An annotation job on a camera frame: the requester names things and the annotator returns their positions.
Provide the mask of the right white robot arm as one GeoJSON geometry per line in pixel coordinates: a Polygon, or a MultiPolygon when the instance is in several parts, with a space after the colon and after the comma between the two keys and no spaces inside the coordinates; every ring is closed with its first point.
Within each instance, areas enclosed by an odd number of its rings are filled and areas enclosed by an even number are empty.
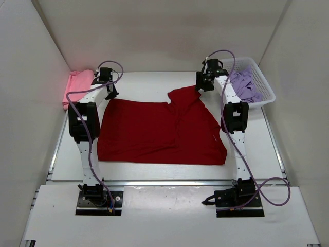
{"type": "Polygon", "coordinates": [[[217,90],[221,95],[221,130],[227,135],[235,158],[233,186],[216,191],[203,204],[215,205],[217,211],[234,211],[250,202],[256,192],[255,182],[247,166],[245,131],[249,105],[238,96],[230,82],[229,73],[218,59],[205,59],[196,73],[196,89],[205,92],[217,90]]]}

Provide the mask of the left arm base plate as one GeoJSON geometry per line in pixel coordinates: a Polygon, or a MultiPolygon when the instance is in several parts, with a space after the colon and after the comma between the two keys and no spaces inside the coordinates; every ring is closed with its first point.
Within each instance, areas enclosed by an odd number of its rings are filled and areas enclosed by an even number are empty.
{"type": "Polygon", "coordinates": [[[84,193],[82,189],[76,204],[75,215],[77,216],[121,216],[124,191],[111,191],[114,199],[112,206],[107,190],[91,191],[84,193]]]}

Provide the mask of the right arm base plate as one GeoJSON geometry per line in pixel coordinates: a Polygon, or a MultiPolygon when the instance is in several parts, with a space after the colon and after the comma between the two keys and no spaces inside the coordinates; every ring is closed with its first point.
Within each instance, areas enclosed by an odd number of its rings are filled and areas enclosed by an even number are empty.
{"type": "Polygon", "coordinates": [[[255,218],[264,217],[264,210],[261,198],[257,193],[238,197],[234,189],[216,190],[215,206],[217,218],[255,218]]]}

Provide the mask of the lavender garment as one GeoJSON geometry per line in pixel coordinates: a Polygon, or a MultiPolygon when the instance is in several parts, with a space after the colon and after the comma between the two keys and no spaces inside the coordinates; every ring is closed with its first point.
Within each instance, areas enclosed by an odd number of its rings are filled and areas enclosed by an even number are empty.
{"type": "Polygon", "coordinates": [[[233,71],[230,76],[230,82],[237,96],[243,102],[256,103],[261,102],[263,94],[255,86],[252,78],[252,67],[249,65],[244,70],[233,71]]]}

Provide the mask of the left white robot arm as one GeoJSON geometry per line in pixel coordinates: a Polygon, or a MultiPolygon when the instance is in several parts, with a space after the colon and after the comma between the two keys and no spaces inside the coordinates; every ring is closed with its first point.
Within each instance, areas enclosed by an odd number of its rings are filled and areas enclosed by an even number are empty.
{"type": "Polygon", "coordinates": [[[83,168],[83,182],[78,185],[80,196],[94,207],[105,207],[110,212],[115,208],[114,199],[100,175],[97,155],[101,127],[98,106],[118,95],[114,83],[113,69],[99,66],[91,83],[66,93],[69,133],[78,146],[83,168]]]}

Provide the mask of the pink t shirt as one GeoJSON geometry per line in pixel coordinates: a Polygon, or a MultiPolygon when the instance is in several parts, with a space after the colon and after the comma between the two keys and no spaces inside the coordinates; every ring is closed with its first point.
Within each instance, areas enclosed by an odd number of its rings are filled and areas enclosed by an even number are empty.
{"type": "Polygon", "coordinates": [[[93,79],[94,79],[94,72],[90,69],[84,71],[70,72],[62,100],[62,106],[64,111],[68,109],[68,105],[69,105],[69,101],[66,98],[67,93],[71,91],[75,92],[75,91],[90,90],[93,79]]]}

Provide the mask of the red t shirt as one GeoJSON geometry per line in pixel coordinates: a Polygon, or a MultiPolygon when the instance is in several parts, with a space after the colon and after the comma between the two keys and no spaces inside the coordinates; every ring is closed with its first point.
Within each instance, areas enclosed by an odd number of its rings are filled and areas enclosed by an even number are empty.
{"type": "Polygon", "coordinates": [[[183,165],[223,165],[220,125],[193,86],[168,92],[170,102],[112,99],[97,141],[98,159],[183,165]]]}

